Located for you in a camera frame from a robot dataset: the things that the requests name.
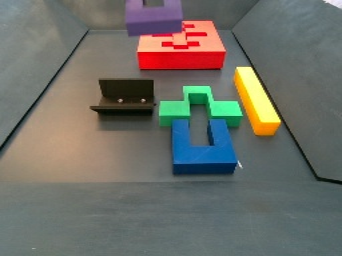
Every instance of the red block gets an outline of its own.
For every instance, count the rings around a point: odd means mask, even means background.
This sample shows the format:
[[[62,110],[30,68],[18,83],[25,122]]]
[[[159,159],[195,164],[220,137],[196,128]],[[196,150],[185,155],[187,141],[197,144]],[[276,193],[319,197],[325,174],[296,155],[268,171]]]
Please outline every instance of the red block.
[[[225,49],[212,21],[183,21],[183,32],[140,36],[140,69],[220,69]]]

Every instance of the blue u-shaped block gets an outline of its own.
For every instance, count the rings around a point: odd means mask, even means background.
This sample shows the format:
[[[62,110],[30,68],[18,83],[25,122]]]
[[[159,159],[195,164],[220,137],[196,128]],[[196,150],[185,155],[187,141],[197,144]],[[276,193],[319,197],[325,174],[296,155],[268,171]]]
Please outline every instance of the blue u-shaped block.
[[[192,146],[188,120],[172,121],[173,174],[233,173],[237,159],[225,121],[209,119],[207,133],[209,146]]]

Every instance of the green block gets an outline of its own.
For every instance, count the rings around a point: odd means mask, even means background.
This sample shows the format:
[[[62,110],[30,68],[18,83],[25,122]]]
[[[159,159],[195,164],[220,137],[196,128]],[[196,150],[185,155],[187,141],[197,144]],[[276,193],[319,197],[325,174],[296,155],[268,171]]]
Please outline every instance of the green block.
[[[237,101],[215,101],[209,86],[184,86],[183,95],[183,101],[160,101],[160,126],[171,126],[173,119],[189,119],[189,104],[205,104],[211,119],[224,119],[228,127],[239,126],[243,115]]]
[[[187,85],[183,87],[183,94],[189,104],[208,104],[213,101],[209,86]]]
[[[173,119],[189,119],[189,104],[187,101],[160,101],[159,125],[171,126]]]
[[[209,118],[224,119],[228,127],[237,127],[241,117],[237,101],[215,101],[211,103]]]

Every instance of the yellow block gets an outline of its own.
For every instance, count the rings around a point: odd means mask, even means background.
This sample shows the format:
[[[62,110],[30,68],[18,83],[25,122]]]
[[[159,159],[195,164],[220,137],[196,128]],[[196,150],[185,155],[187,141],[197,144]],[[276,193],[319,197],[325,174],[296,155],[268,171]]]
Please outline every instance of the yellow block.
[[[233,75],[235,86],[255,135],[273,135],[280,118],[251,67],[237,67]]]

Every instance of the black bracket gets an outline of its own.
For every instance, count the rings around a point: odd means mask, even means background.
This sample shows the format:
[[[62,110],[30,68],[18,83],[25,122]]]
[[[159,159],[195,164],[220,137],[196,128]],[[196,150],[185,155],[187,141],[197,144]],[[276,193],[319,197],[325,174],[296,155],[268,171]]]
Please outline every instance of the black bracket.
[[[101,100],[90,109],[100,114],[152,114],[153,80],[142,78],[100,78]]]

